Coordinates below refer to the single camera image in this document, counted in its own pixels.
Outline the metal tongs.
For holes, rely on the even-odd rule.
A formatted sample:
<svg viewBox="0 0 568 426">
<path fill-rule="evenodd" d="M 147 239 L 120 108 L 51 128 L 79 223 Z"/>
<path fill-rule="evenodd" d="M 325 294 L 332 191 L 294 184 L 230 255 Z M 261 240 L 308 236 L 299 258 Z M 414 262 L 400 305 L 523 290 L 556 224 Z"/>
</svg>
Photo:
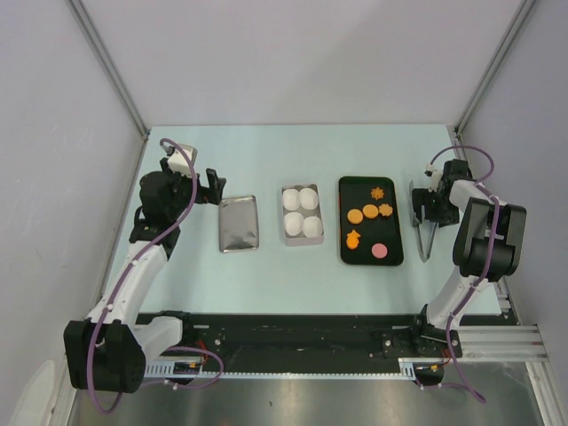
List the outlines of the metal tongs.
<svg viewBox="0 0 568 426">
<path fill-rule="evenodd" d="M 411 190 L 413 188 L 418 188 L 414 186 L 414 181 L 411 180 L 409 183 L 409 197 L 410 197 L 410 204 L 411 210 L 410 215 L 412 216 L 412 198 L 411 198 Z M 417 241 L 417 248 L 419 252 L 420 259 L 426 263 L 429 261 L 431 252 L 433 249 L 433 243 L 436 235 L 436 231 L 438 229 L 438 225 L 435 223 L 431 223 L 429 221 L 424 220 L 423 224 L 419 227 L 413 227 L 414 234 Z"/>
</svg>

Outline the brown flower cookie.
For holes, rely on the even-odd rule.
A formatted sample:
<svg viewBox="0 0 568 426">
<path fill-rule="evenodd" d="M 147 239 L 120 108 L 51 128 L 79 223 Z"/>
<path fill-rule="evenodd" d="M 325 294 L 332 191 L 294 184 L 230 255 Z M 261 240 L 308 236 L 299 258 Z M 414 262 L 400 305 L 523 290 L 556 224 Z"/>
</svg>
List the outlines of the brown flower cookie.
<svg viewBox="0 0 568 426">
<path fill-rule="evenodd" d="M 394 213 L 394 208 L 390 204 L 384 203 L 378 207 L 378 212 L 382 217 L 391 217 Z"/>
</svg>

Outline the round orange cookie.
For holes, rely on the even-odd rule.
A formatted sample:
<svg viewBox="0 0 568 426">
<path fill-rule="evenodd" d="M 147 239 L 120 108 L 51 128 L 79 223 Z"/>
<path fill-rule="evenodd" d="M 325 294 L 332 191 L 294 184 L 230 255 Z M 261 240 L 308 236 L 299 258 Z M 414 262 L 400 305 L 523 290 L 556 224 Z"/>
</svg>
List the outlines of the round orange cookie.
<svg viewBox="0 0 568 426">
<path fill-rule="evenodd" d="M 347 213 L 347 220 L 353 225 L 360 224 L 363 221 L 363 219 L 364 215 L 362 211 L 359 209 L 351 209 Z"/>
<path fill-rule="evenodd" d="M 379 209 L 374 204 L 367 204 L 363 207 L 362 213 L 365 218 L 374 219 L 379 215 Z"/>
</svg>

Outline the orange pineapple cookie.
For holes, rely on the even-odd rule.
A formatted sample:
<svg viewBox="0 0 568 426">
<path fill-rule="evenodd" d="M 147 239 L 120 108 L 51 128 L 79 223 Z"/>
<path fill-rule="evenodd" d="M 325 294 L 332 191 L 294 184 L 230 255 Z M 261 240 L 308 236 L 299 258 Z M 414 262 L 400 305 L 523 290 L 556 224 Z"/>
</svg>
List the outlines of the orange pineapple cookie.
<svg viewBox="0 0 568 426">
<path fill-rule="evenodd" d="M 356 249 L 359 246 L 360 237 L 361 235 L 356 230 L 352 230 L 347 233 L 345 242 L 346 247 L 350 250 Z"/>
</svg>

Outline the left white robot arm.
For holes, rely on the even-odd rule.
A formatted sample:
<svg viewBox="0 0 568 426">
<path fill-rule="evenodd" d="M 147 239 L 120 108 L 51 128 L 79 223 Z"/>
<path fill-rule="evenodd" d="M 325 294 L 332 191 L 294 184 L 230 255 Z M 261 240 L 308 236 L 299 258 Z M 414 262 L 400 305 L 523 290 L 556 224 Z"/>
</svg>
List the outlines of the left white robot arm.
<svg viewBox="0 0 568 426">
<path fill-rule="evenodd" d="M 159 272 L 170 260 L 180 224 L 194 204 L 221 202 L 226 180 L 213 169 L 201 185 L 187 171 L 168 166 L 140 179 L 140 206 L 125 261 L 114 283 L 84 320 L 70 321 L 63 334 L 67 368 L 74 388 L 132 393 L 143 380 L 146 365 L 168 349 L 190 352 L 195 332 L 182 317 L 161 314 L 143 327 L 136 321 Z"/>
</svg>

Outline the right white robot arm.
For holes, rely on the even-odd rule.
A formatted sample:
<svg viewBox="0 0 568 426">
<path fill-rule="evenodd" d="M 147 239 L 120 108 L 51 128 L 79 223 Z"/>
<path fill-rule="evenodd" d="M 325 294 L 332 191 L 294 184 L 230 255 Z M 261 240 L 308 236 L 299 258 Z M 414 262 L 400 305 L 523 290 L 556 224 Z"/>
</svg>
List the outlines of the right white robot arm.
<svg viewBox="0 0 568 426">
<path fill-rule="evenodd" d="M 490 285 L 512 275 L 520 262 L 527 210 L 490 193 L 472 177 L 469 164 L 451 160 L 442 170 L 428 165 L 426 187 L 410 186 L 412 216 L 419 255 L 430 259 L 437 229 L 458 225 L 452 251 L 454 270 L 433 301 L 421 311 L 423 326 L 411 331 L 409 344 L 429 356 L 442 342 L 438 330 L 459 327 L 471 302 Z"/>
</svg>

